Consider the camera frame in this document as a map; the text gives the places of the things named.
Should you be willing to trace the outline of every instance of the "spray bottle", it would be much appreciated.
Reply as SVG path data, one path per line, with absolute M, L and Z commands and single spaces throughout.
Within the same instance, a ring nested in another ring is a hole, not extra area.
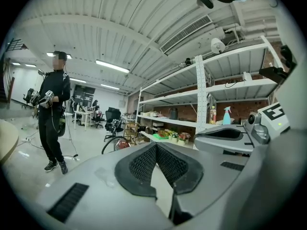
M 225 110 L 225 114 L 223 118 L 223 125 L 229 125 L 231 124 L 230 115 L 229 115 L 229 112 L 231 113 L 230 106 L 226 107 L 224 110 Z

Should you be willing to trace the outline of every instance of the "vent grille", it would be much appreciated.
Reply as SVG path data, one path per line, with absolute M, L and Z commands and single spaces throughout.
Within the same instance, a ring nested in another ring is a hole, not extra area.
M 203 28 L 204 26 L 210 24 L 212 20 L 208 15 L 198 19 L 197 21 L 193 22 L 192 24 L 188 25 L 185 29 L 179 32 L 177 35 L 172 37 L 169 41 L 167 41 L 160 50 L 165 53 L 166 51 L 170 50 L 174 47 L 177 43 L 185 39 L 187 36 L 191 35 L 192 33 L 196 32 L 197 30 Z

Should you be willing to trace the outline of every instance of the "storage shelf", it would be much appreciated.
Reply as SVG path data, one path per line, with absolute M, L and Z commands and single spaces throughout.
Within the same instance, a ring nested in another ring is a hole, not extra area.
M 180 120 L 174 120 L 174 119 L 169 119 L 169 118 L 150 117 L 150 116 L 143 116 L 143 115 L 138 115 L 138 117 L 155 120 L 155 121 L 159 121 L 162 123 L 174 124 L 174 125 L 182 125 L 182 126 L 189 126 L 189 127 L 197 126 L 196 122 L 190 122 L 190 121 L 180 121 Z M 205 124 L 205 129 L 216 127 L 216 126 L 218 125 Z
M 167 143 L 172 143 L 172 144 L 181 146 L 181 145 L 179 145 L 177 142 L 172 142 L 172 141 L 169 140 L 169 139 L 162 139 L 162 140 L 159 140 L 159 139 L 157 139 L 156 137 L 154 137 L 153 135 L 147 134 L 145 131 L 141 131 L 140 133 L 143 134 L 143 135 L 145 135 L 147 138 L 149 138 L 150 140 L 152 140 L 152 141 L 154 141 L 154 142 L 167 142 Z M 181 146 L 181 147 L 193 149 L 193 145 L 194 145 L 194 143 L 191 142 L 191 141 L 189 141 L 188 144 L 185 144 L 184 146 Z
M 140 104 L 149 104 L 152 106 L 190 104 L 190 103 L 191 104 L 197 103 L 197 90 L 171 94 L 140 102 Z
M 266 43 L 231 50 L 203 60 L 205 70 L 215 80 L 235 78 L 243 72 L 257 73 L 262 68 Z M 153 95 L 197 84 L 196 64 L 176 71 L 142 89 Z
M 277 84 L 270 79 L 242 81 L 230 84 L 220 84 L 206 88 L 207 93 L 219 102 L 222 101 L 249 101 L 265 99 L 276 88 Z

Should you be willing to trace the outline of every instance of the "glossy floor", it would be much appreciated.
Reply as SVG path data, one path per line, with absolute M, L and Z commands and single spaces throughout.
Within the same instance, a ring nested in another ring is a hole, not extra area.
M 44 167 L 48 164 L 48 158 L 41 147 L 39 133 L 36 130 L 36 119 L 23 117 L 6 121 L 18 128 L 19 143 L 2 169 L 15 193 L 35 201 L 45 187 L 51 186 L 54 181 L 64 175 L 61 173 L 60 167 L 51 172 L 44 171 Z M 68 170 L 72 170 L 87 159 L 101 155 L 101 150 L 105 145 L 103 139 L 107 133 L 104 128 L 88 127 L 87 131 L 84 131 L 83 126 L 76 126 L 76 129 L 73 129 L 73 123 L 71 123 L 70 132 L 78 157 L 72 157 L 76 152 L 71 141 L 59 138 L 63 155 L 70 156 L 64 157 Z M 31 143 L 24 143 L 23 139 L 28 136 L 31 136 Z M 110 143 L 105 153 L 112 150 L 113 143 Z M 168 216 L 173 191 L 157 167 L 153 171 L 152 186 L 157 190 L 157 205 Z

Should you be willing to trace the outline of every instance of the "green object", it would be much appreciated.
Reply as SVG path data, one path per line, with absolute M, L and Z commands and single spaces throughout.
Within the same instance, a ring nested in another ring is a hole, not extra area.
M 164 140 L 164 139 L 168 139 L 168 137 L 161 137 L 158 134 L 153 134 L 153 137 L 159 139 L 159 140 Z

